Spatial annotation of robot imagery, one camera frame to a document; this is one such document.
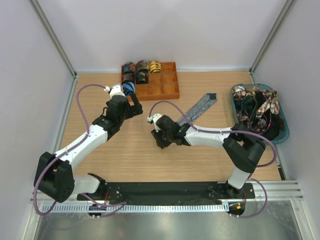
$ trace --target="teal plastic bin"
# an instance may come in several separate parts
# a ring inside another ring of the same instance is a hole
[[[257,83],[257,84],[242,84],[241,83],[241,84],[234,85],[230,89],[230,98],[231,98],[231,106],[232,106],[234,121],[236,123],[239,123],[238,117],[237,117],[235,101],[234,101],[234,96],[233,96],[233,88],[236,87],[236,86],[241,86],[241,87],[244,87],[246,89],[250,89],[253,86],[258,86],[261,90],[273,90],[271,87],[269,87],[267,85],[264,85],[264,84],[260,84],[260,83]],[[288,139],[289,134],[290,134],[289,127],[288,127],[288,124],[287,124],[287,120],[285,118],[284,112],[282,111],[280,102],[279,102],[279,105],[280,105],[279,114],[280,114],[281,118],[284,120],[284,131],[280,130],[279,135],[274,140],[271,141],[274,145],[283,143],[285,140]]]

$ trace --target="wooden surface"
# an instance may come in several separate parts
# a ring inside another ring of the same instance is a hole
[[[82,74],[76,91],[95,83],[112,86],[120,82],[120,74]],[[246,71],[238,72],[179,72],[180,99],[173,99],[184,112],[205,93],[217,93],[218,101],[194,123],[201,127],[227,128],[234,125],[229,91],[239,83],[251,83]],[[102,88],[88,87],[80,94],[80,103],[91,123],[110,99]],[[96,148],[76,169],[76,175],[94,173],[107,182],[193,182],[226,181],[234,165],[223,148],[207,146],[177,146],[160,149],[147,123],[147,116],[157,101],[142,101],[143,114],[126,120],[120,131],[108,142]],[[160,113],[177,121],[181,115],[171,105],[159,104],[153,114]],[[62,147],[85,132],[85,124],[74,97],[66,124]],[[260,164],[273,157],[270,147]],[[258,180],[280,180],[277,165],[259,168],[253,175]]]

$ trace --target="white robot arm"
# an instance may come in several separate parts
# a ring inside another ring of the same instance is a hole
[[[255,171],[264,153],[265,144],[255,136],[246,134],[225,133],[232,130],[249,131],[244,125],[237,123],[228,128],[206,128],[188,123],[179,126],[170,117],[156,113],[148,117],[147,121],[154,124],[151,132],[156,143],[162,149],[171,143],[185,146],[204,145],[224,148],[235,165],[232,174],[226,182],[226,191],[231,197],[242,194],[242,188]]]
[[[142,106],[136,95],[134,93],[130,95],[134,103],[134,105],[130,105],[120,84],[111,88],[106,87],[104,91],[108,92],[111,97],[106,102],[106,114],[100,115],[92,122],[89,132],[83,133],[68,146],[53,154],[45,152],[40,156],[34,185],[36,185],[45,167],[56,156],[63,155],[45,173],[38,187],[41,192],[59,203],[64,202],[71,194],[96,193],[97,195],[103,195],[105,193],[104,189],[100,189],[104,187],[105,181],[99,176],[89,173],[88,175],[74,177],[73,172],[89,153],[99,145],[107,142],[119,131],[124,120],[143,113]]]

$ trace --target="orange tray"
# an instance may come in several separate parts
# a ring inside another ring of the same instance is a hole
[[[149,72],[148,83],[136,84],[135,94],[139,101],[179,99],[180,90],[176,62],[161,62],[162,72]],[[121,83],[124,66],[121,66]]]

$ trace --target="pile of fabric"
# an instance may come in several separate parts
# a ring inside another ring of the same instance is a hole
[[[274,140],[285,130],[285,121],[279,115],[277,91],[235,86],[232,94],[239,123],[252,132]]]

